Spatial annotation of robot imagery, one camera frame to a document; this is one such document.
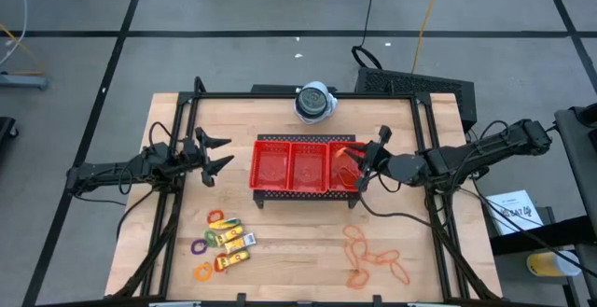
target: wooden table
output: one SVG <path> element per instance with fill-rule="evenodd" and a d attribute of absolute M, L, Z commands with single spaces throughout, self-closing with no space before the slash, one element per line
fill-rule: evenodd
<path fill-rule="evenodd" d="M 154 121 L 172 128 L 176 98 L 174 93 L 154 95 L 143 145 L 148 145 L 148 128 Z M 440 144 L 462 145 L 465 139 L 454 96 L 436 94 L 432 101 Z M 291 99 L 200 100 L 196 126 L 202 126 L 210 136 L 232 139 L 230 144 L 211 150 L 212 158 L 230 154 L 235 158 L 220 173 L 214 188 L 201 183 L 200 173 L 187 175 L 167 298 L 236 300 L 237 293 L 244 292 L 248 300 L 372 301 L 374 294 L 380 294 L 383 301 L 441 301 L 432 235 L 427 227 L 404 217 L 372 216 L 360 203 L 352 210 L 346 202 L 288 201 L 266 202 L 264 209 L 257 209 L 248 187 L 252 147 L 260 133 L 354 133 L 357 141 L 366 142 L 377 140 L 384 124 L 394 134 L 386 145 L 391 152 L 414 152 L 417 147 L 408 101 L 339 100 L 334 115 L 315 125 L 302 124 L 294 115 L 292 103 Z M 427 133 L 422 107 L 421 116 Z M 183 124 L 181 137 L 186 130 Z M 154 141 L 168 142 L 168 138 L 155 131 Z M 428 134 L 425 141 L 430 147 Z M 388 181 L 388 187 L 395 185 Z M 474 189 L 467 184 L 464 187 Z M 135 186 L 129 206 L 147 190 L 148 186 Z M 158 197 L 156 193 L 148 198 L 127 217 L 106 293 L 122 287 L 146 255 Z M 377 212 L 408 212 L 428 220 L 422 188 L 403 187 L 392 194 L 372 181 L 364 197 Z M 453 206 L 463 255 L 487 286 L 500 295 L 479 200 L 461 192 L 454 196 Z M 213 262 L 221 252 L 214 248 L 200 256 L 190 252 L 191 243 L 202 238 L 207 229 L 207 213 L 214 209 L 222 209 L 227 217 L 240 218 L 245 230 L 256 235 L 257 245 L 250 247 L 251 258 L 245 263 L 226 273 L 214 273 L 207 282 L 198 282 L 193 269 L 205 261 Z M 344 253 L 342 235 L 348 224 L 363 230 L 371 252 L 399 250 L 399 261 L 410 276 L 410 284 L 396 280 L 387 266 L 367 264 L 367 286 L 360 290 L 348 288 L 345 283 L 352 266 Z M 451 258 L 446 255 L 452 295 L 458 296 Z M 157 292 L 161 264 L 160 259 L 154 269 L 152 292 Z"/>

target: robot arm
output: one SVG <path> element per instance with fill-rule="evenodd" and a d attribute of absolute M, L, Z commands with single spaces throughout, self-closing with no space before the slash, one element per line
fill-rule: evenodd
<path fill-rule="evenodd" d="M 205 186 L 213 187 L 213 175 L 234 156 L 211 161 L 207 148 L 221 147 L 229 139 L 210 138 L 202 128 L 195 129 L 199 145 L 191 137 L 182 139 L 183 148 L 173 154 L 168 145 L 157 143 L 144 147 L 142 152 L 129 161 L 111 163 L 82 163 L 66 174 L 66 187 L 72 194 L 92 191 L 100 186 L 147 183 L 153 187 L 166 186 L 180 174 L 202 168 L 201 179 Z"/>
<path fill-rule="evenodd" d="M 542 155 L 549 150 L 551 139 L 538 121 L 522 119 L 500 133 L 460 147 L 431 148 L 415 154 L 393 155 L 383 146 L 392 136 L 383 125 L 380 140 L 364 146 L 352 146 L 365 153 L 361 158 L 347 153 L 358 162 L 364 177 L 357 183 L 364 188 L 371 172 L 377 172 L 411 187 L 435 186 L 447 191 L 460 185 L 467 175 L 489 171 L 488 166 L 514 155 Z"/>

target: snack package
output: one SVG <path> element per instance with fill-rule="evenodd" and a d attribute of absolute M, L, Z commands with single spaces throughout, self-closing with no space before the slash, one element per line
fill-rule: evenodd
<path fill-rule="evenodd" d="M 247 259 L 249 259 L 249 252 L 243 250 L 235 253 L 234 255 L 229 255 L 227 257 L 218 257 L 215 259 L 215 261 L 217 262 L 217 267 L 219 268 L 219 271 L 222 271 L 227 267 L 230 267 L 234 264 L 238 264 Z"/>
<path fill-rule="evenodd" d="M 255 235 L 253 233 L 249 233 L 244 235 L 243 238 L 237 238 L 230 242 L 224 244 L 226 247 L 226 252 L 228 254 L 234 253 L 236 251 L 242 250 L 248 246 L 251 246 L 256 243 Z"/>
<path fill-rule="evenodd" d="M 238 218 L 220 219 L 209 224 L 209 229 L 226 230 L 241 224 Z"/>
<path fill-rule="evenodd" d="M 231 241 L 231 240 L 235 239 L 236 237 L 239 237 L 242 234 L 243 234 L 243 226 L 236 226 L 236 227 L 232 228 L 231 230 L 228 230 L 228 231 L 222 233 L 221 235 L 216 236 L 215 241 L 217 242 L 217 246 L 222 246 L 226 242 Z"/>

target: concrete floor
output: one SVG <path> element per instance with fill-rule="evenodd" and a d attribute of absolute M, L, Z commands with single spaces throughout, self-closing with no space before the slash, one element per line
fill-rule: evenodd
<path fill-rule="evenodd" d="M 130 0 L 29 0 L 29 29 L 118 31 Z M 418 30 L 429 0 L 373 0 L 371 30 Z M 597 30 L 596 0 L 563 0 L 579 31 Z M 21 0 L 0 0 L 0 22 L 22 24 Z M 359 30 L 368 0 L 140 0 L 131 30 Z M 428 30 L 565 31 L 552 0 L 437 0 Z M 6 39 L 0 41 L 5 48 Z M 22 302 L 62 194 L 116 39 L 30 37 L 43 59 L 46 91 L 0 90 L 0 115 L 18 120 L 0 173 L 0 304 Z M 141 143 L 151 95 L 188 91 L 199 75 L 208 91 L 249 91 L 253 84 L 300 85 L 322 80 L 354 88 L 358 67 L 350 54 L 358 38 L 236 37 L 128 38 L 93 137 L 87 161 L 126 160 Z M 582 40 L 597 56 L 597 40 Z M 366 47 L 384 68 L 409 71 L 416 38 L 371 37 Z M 15 56 L 2 70 L 30 68 Z M 426 38 L 417 66 L 422 75 L 476 83 L 478 131 L 494 119 L 541 120 L 570 105 L 595 102 L 595 89 L 570 38 Z M 559 137 L 548 155 L 513 158 L 481 180 L 486 193 L 525 188 L 558 219 L 584 214 Z M 115 189 L 93 198 L 124 201 Z M 99 299 L 104 293 L 122 208 L 73 202 L 38 303 Z M 513 300 L 565 304 L 551 286 L 503 281 Z M 585 297 L 580 288 L 581 297 Z"/>

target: red basket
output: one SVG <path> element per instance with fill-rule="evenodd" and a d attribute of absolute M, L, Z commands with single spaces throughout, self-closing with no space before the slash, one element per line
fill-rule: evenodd
<path fill-rule="evenodd" d="M 348 145 L 360 144 L 359 142 L 329 142 L 329 189 L 336 191 L 357 192 L 354 186 L 356 179 L 362 175 L 358 169 L 358 164 L 345 153 L 338 157 L 338 151 Z M 365 153 L 350 149 L 351 153 L 364 157 Z"/>
<path fill-rule="evenodd" d="M 290 143 L 255 141 L 249 187 L 261 190 L 288 190 Z"/>
<path fill-rule="evenodd" d="M 327 145 L 292 143 L 288 190 L 314 193 L 327 191 Z"/>

